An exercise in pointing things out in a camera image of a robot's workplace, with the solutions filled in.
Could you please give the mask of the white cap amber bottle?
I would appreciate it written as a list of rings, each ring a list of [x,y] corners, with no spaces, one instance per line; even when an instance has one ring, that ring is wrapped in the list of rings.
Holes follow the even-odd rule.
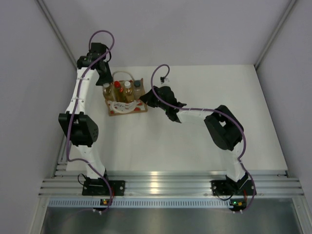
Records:
[[[102,91],[106,101],[115,101],[110,83],[103,84]]]
[[[124,82],[124,95],[128,103],[131,103],[135,100],[131,82],[129,81]]]

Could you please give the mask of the burlap watermelon canvas bag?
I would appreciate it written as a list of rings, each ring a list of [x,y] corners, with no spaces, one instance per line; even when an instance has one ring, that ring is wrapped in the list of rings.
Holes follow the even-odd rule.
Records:
[[[129,79],[123,79],[123,80],[115,79],[114,77],[117,74],[126,74],[130,78]],[[125,102],[117,102],[116,97],[115,97],[115,92],[114,92],[114,82],[115,81],[119,81],[120,84],[122,85],[123,90],[124,90],[124,82],[125,81],[131,82],[131,86],[133,89],[134,81],[140,80],[141,85],[142,85],[142,95],[144,95],[145,94],[145,88],[144,88],[144,79],[143,78],[136,79],[136,78],[134,78],[134,76],[130,72],[122,71],[122,70],[117,70],[117,71],[113,72],[112,77],[113,77],[113,82],[111,83],[111,87],[112,87],[112,92],[113,92],[115,101],[106,101],[105,100],[105,104],[108,108],[109,116],[112,117],[112,116],[120,116],[120,115],[126,115],[126,114],[145,113],[148,111],[147,105],[144,104],[139,99],[135,99],[133,102],[128,103],[126,100],[126,97],[125,97],[124,98]]]

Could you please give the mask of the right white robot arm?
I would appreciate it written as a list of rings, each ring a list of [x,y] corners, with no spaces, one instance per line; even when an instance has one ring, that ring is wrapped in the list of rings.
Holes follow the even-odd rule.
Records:
[[[152,89],[140,96],[143,103],[152,108],[161,108],[169,120],[178,123],[192,123],[206,127],[213,143],[224,152],[226,179],[223,189],[215,188],[215,195],[237,195],[242,192],[249,175],[241,158],[246,151],[244,129],[225,105],[216,109],[186,108],[177,101],[169,86]]]

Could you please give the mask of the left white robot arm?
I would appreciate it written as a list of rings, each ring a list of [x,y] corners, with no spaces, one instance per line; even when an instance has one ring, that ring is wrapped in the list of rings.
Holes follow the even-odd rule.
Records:
[[[103,179],[106,168],[94,145],[98,139],[98,125],[89,116],[93,93],[97,86],[110,85],[113,77],[107,55],[109,48],[98,42],[89,45],[89,52],[77,61],[77,80],[69,106],[60,113],[58,121],[66,135],[66,157],[69,162],[86,164],[88,179],[95,180],[93,189],[100,195],[109,192],[110,182]]]

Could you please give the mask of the grey cap clear jar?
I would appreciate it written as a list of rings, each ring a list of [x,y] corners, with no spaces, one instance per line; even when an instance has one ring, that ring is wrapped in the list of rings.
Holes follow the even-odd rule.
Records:
[[[135,99],[139,99],[140,96],[142,95],[142,85],[140,80],[135,80],[133,84],[133,93]]]

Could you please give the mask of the red cap yellow bottle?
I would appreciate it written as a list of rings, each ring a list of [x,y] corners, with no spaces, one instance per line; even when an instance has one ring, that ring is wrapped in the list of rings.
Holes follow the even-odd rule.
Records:
[[[123,94],[123,88],[119,81],[114,82],[114,92],[117,102],[125,102],[125,96]]]

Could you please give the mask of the left aluminium frame post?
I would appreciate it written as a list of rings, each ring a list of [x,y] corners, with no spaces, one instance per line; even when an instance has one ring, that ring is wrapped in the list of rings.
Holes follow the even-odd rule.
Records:
[[[61,33],[56,21],[54,20],[54,17],[52,16],[46,2],[44,0],[34,0],[34,2],[38,6],[39,10],[42,12],[44,18],[47,20],[53,34],[55,35],[58,42],[60,43],[62,50],[66,54],[70,63],[76,69],[77,68],[77,61],[75,60],[75,57],[74,57],[68,43],[66,42],[63,34]]]

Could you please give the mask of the aluminium frame post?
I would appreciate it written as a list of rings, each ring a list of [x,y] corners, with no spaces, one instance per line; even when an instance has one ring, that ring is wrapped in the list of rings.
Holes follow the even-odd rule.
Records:
[[[259,56],[257,57],[257,60],[254,64],[255,70],[257,70],[259,68],[259,66],[261,65],[261,63],[265,59],[267,53],[269,52],[270,48],[272,47],[272,45],[276,41],[280,31],[284,27],[286,21],[290,17],[290,15],[291,15],[292,11],[294,10],[294,8],[296,7],[297,3],[298,3],[298,0],[289,0],[287,2],[285,9],[282,11],[282,14],[279,16],[277,23],[273,27],[263,49],[261,50]]]
[[[56,21],[54,20],[54,17],[52,16],[46,2],[44,0],[34,0],[34,2],[38,6],[39,10],[42,12],[44,18],[47,20],[53,34],[55,35],[58,42],[60,43],[62,50],[66,54],[70,63],[76,69],[77,68],[77,61],[75,60],[75,57],[74,57],[68,43],[66,42],[63,34],[61,33]]]

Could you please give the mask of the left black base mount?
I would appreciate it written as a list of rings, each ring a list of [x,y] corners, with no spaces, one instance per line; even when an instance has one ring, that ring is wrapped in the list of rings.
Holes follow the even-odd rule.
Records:
[[[113,196],[124,196],[125,181],[108,181]],[[110,196],[108,185],[102,179],[86,180],[83,184],[82,195],[84,196]]]

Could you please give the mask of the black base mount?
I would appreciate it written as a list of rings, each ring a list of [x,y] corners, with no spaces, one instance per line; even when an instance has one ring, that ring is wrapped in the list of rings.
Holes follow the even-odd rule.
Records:
[[[125,181],[108,181],[113,196],[124,196]],[[83,184],[82,195],[84,196],[110,196],[108,185],[102,179],[86,180]]]
[[[225,180],[213,180],[211,181],[211,187],[213,196],[216,196],[221,200],[226,201],[233,196],[233,193],[231,192]]]

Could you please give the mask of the right aluminium frame post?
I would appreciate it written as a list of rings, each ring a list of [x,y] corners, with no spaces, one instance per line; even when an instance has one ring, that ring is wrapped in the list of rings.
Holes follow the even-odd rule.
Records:
[[[290,17],[290,15],[291,15],[292,11],[294,10],[294,8],[296,7],[297,3],[298,3],[298,0],[289,0],[287,2],[285,9],[282,11],[282,14],[279,16],[277,23],[273,27],[263,49],[261,50],[259,56],[257,57],[257,60],[254,64],[255,70],[257,70],[259,68],[259,66],[261,65],[261,63],[265,59],[267,53],[269,52],[270,48],[272,47],[272,45],[276,41],[280,31],[284,27],[286,21]]]

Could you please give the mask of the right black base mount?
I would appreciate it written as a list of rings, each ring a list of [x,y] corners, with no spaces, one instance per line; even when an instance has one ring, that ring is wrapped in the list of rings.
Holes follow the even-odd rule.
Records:
[[[225,180],[213,180],[211,181],[211,187],[213,196],[216,196],[221,200],[226,201],[233,196],[233,193],[231,192]]]

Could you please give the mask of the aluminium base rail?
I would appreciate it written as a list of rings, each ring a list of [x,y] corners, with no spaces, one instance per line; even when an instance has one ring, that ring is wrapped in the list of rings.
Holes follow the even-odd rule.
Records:
[[[110,180],[125,181],[125,197],[211,197],[211,181],[224,179],[224,172],[111,172]],[[253,175],[257,196],[298,197],[304,192],[299,179],[284,171]],[[78,172],[57,171],[43,180],[39,195],[53,197],[81,196]]]

